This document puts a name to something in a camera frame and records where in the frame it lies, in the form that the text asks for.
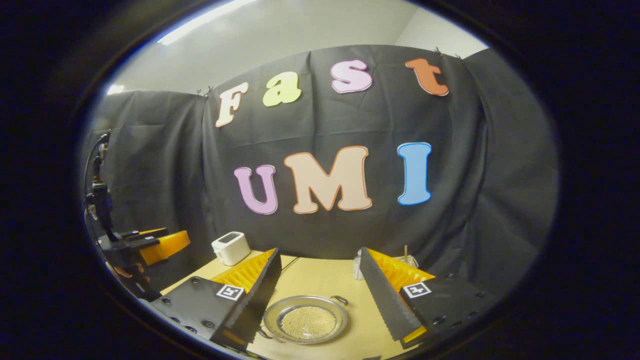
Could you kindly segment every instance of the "metal bowl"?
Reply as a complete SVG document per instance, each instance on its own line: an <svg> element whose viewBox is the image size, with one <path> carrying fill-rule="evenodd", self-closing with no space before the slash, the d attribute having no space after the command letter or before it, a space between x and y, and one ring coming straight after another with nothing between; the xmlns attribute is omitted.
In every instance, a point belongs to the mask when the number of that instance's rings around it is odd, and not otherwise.
<svg viewBox="0 0 640 360"><path fill-rule="evenodd" d="M345 306L347 300L332 296ZM278 339L310 345L338 336L347 325L342 306L318 296L295 296L279 300L264 312L264 325Z"/></svg>

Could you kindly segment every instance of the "black fabric backdrop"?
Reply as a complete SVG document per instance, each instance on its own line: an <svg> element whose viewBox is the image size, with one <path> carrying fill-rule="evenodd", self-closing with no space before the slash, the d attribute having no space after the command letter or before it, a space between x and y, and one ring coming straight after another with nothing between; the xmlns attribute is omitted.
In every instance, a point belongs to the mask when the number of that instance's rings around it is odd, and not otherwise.
<svg viewBox="0 0 640 360"><path fill-rule="evenodd" d="M444 97L425 92L408 60L440 68ZM338 94L330 68L362 60L373 84ZM295 71L302 95L266 107L273 76ZM220 93L247 81L234 120L215 127ZM117 231L187 230L191 245L147 273L158 288L214 258L211 242L229 231L250 247L284 254L349 259L370 247L391 256L408 245L420 267L455 272L502 295L539 253L553 218L557 149L550 120L526 84L491 49L457 58L388 45L356 45L288 56L236 76L208 97L132 91L109 95L95 111L81 157L111 128L104 179L113 197ZM422 204L402 206L404 163L397 147L427 142L428 190ZM322 207L297 214L291 170L284 158L310 152L329 172L339 149L365 146L367 196L360 211ZM278 209L246 207L233 171L253 170L264 201L259 165L273 165Z"/></svg>

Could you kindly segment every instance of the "white box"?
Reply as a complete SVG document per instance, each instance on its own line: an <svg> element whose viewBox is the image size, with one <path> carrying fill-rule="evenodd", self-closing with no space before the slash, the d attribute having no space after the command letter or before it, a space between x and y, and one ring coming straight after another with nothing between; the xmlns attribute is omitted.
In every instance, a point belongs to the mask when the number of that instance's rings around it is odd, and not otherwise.
<svg viewBox="0 0 640 360"><path fill-rule="evenodd" d="M213 252L220 258L220 262L233 266L244 259L250 252L249 244L243 233L232 231L211 243Z"/></svg>

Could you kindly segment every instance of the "wooden table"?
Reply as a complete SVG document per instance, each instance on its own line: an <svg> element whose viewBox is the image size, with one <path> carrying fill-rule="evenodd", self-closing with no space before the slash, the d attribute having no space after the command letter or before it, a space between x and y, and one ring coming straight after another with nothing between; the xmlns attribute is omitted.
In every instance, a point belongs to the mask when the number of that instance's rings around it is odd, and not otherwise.
<svg viewBox="0 0 640 360"><path fill-rule="evenodd" d="M259 254L262 252L253 250L243 261ZM281 255L281 259L284 268L295 257ZM229 268L222 265L219 259L214 259L161 293L166 295L192 276L211 279ZM247 350L274 360L362 360L377 356L386 359L410 350L403 350L400 342L391 338L367 283L353 278L353 260L299 258L280 275L269 305L297 295L317 295L326 298L340 295L347 299L349 305L344 309L349 316L349 322L341 335L322 344L298 345L280 342L275 338L269 340L256 334ZM269 334L264 324L263 329Z"/></svg>

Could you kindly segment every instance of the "blue letter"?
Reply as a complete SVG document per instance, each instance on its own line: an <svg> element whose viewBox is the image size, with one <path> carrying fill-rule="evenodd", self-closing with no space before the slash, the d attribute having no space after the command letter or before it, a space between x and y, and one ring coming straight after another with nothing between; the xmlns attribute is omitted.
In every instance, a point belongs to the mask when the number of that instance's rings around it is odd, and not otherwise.
<svg viewBox="0 0 640 360"><path fill-rule="evenodd" d="M400 205L421 204L429 198L427 190L427 157L431 145L426 142L409 142L398 147L398 155L404 159L404 193L398 198Z"/></svg>

